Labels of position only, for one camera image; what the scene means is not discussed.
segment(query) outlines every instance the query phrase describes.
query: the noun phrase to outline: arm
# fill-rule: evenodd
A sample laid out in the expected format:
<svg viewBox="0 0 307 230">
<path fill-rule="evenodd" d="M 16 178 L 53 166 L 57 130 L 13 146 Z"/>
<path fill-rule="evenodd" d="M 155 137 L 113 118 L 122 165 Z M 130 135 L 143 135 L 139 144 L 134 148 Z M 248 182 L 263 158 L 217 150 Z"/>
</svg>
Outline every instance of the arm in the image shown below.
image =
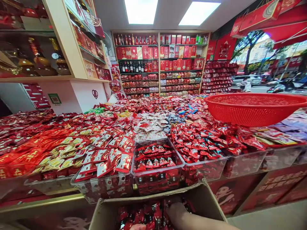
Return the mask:
<svg viewBox="0 0 307 230">
<path fill-rule="evenodd" d="M 226 222 L 191 214 L 182 203 L 172 204 L 167 214 L 177 230 L 239 230 Z"/>
</svg>

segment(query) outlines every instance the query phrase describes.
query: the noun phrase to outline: plastic container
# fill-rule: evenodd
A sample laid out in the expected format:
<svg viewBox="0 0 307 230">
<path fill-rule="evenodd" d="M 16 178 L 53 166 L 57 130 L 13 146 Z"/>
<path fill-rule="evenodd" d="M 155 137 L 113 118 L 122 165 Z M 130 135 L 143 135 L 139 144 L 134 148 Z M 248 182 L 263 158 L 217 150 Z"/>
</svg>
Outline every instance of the plastic container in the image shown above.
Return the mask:
<svg viewBox="0 0 307 230">
<path fill-rule="evenodd" d="M 216 160 L 201 161 L 188 164 L 185 162 L 184 176 L 187 186 L 198 183 L 203 178 L 206 181 L 220 179 L 227 159 L 229 157 L 221 157 Z"/>
<path fill-rule="evenodd" d="M 290 167 L 304 150 L 306 150 L 306 145 L 269 150 L 260 169 L 267 172 Z"/>
<path fill-rule="evenodd" d="M 266 153 L 267 151 L 257 151 L 231 156 L 226 163 L 223 175 L 226 178 L 234 178 L 257 172 Z"/>
<path fill-rule="evenodd" d="M 76 186 L 90 204 L 97 203 L 100 198 L 120 198 L 133 193 L 131 172 L 75 182 L 79 172 L 70 184 Z"/>
<path fill-rule="evenodd" d="M 170 146 L 172 151 L 172 160 L 174 163 L 176 163 L 176 166 L 164 167 L 144 172 L 134 172 L 134 157 L 137 153 L 138 148 L 145 145 L 150 145 L 152 143 L 157 143 L 158 145 L 167 144 L 168 146 Z M 169 138 L 156 141 L 143 141 L 136 144 L 136 149 L 134 150 L 133 154 L 131 173 L 132 176 L 135 178 L 135 183 L 138 186 L 138 191 L 140 195 L 144 196 L 179 188 L 181 170 L 184 165 L 185 164 L 182 157 L 179 155 Z"/>
<path fill-rule="evenodd" d="M 205 102 L 216 120 L 249 127 L 276 124 L 307 107 L 307 97 L 287 94 L 218 94 Z"/>
<path fill-rule="evenodd" d="M 67 176 L 67 177 L 60 177 L 56 179 L 41 180 L 35 182 L 29 182 L 29 180 L 26 180 L 24 185 L 34 188 L 46 195 L 53 195 L 53 194 L 71 192 L 77 190 L 75 186 L 72 186 L 70 184 L 72 178 L 73 176 Z"/>
</svg>

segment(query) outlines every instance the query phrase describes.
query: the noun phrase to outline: hand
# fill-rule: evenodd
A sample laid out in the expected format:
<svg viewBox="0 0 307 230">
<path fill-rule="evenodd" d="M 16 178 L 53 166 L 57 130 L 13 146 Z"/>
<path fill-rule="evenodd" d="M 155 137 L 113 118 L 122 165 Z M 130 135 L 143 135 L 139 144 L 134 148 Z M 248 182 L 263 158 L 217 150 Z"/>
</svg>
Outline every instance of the hand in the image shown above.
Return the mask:
<svg viewBox="0 0 307 230">
<path fill-rule="evenodd" d="M 143 224 L 132 225 L 130 230 L 146 230 L 146 225 Z"/>
</svg>

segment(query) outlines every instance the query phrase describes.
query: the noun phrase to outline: car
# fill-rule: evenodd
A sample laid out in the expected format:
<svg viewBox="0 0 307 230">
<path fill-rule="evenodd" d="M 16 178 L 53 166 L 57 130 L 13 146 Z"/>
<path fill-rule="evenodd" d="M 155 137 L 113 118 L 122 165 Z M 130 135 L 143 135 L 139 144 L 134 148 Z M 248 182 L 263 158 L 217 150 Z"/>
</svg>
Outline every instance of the car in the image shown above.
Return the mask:
<svg viewBox="0 0 307 230">
<path fill-rule="evenodd" d="M 247 81 L 250 82 L 252 86 L 259 85 L 261 83 L 261 75 L 244 75 L 244 76 L 233 76 L 233 85 L 241 83 L 244 78 L 247 78 Z"/>
</svg>

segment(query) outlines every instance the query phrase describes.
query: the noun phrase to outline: clear plastic bin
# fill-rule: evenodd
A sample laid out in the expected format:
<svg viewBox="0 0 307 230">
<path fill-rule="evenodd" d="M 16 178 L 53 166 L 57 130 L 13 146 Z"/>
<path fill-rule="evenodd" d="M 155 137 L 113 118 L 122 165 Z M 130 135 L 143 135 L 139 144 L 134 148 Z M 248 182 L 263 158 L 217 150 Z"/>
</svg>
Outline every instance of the clear plastic bin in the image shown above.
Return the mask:
<svg viewBox="0 0 307 230">
<path fill-rule="evenodd" d="M 71 192 L 77 190 L 75 186 L 72 186 L 70 184 L 72 178 L 73 176 L 67 176 L 67 177 L 60 177 L 57 179 L 41 180 L 35 182 L 29 182 L 29 180 L 26 180 L 24 185 L 36 189 L 46 195 L 54 195 L 58 193 Z"/>
<path fill-rule="evenodd" d="M 78 174 L 70 184 L 76 186 L 90 204 L 97 203 L 100 198 L 120 198 L 133 193 L 131 172 L 75 182 Z"/>
<path fill-rule="evenodd" d="M 156 170 L 148 170 L 144 172 L 134 172 L 134 157 L 138 148 L 150 145 L 152 143 L 157 143 L 158 145 L 167 144 L 170 146 L 172 152 L 172 160 L 176 166 L 159 168 Z M 179 188 L 181 170 L 183 166 L 184 161 L 169 138 L 156 141 L 143 141 L 136 144 L 136 149 L 134 150 L 133 154 L 131 173 L 135 178 L 135 182 L 138 186 L 140 195 L 144 196 Z"/>
<path fill-rule="evenodd" d="M 260 169 L 267 172 L 290 167 L 305 148 L 306 145 L 296 145 L 269 150 Z"/>
<path fill-rule="evenodd" d="M 185 183 L 190 186 L 198 183 L 198 181 L 203 178 L 208 182 L 220 179 L 228 158 L 229 157 L 221 157 L 216 160 L 201 161 L 191 164 L 185 162 Z"/>
<path fill-rule="evenodd" d="M 234 178 L 257 172 L 266 153 L 267 151 L 257 151 L 231 156 L 226 163 L 223 175 L 227 178 Z"/>
</svg>

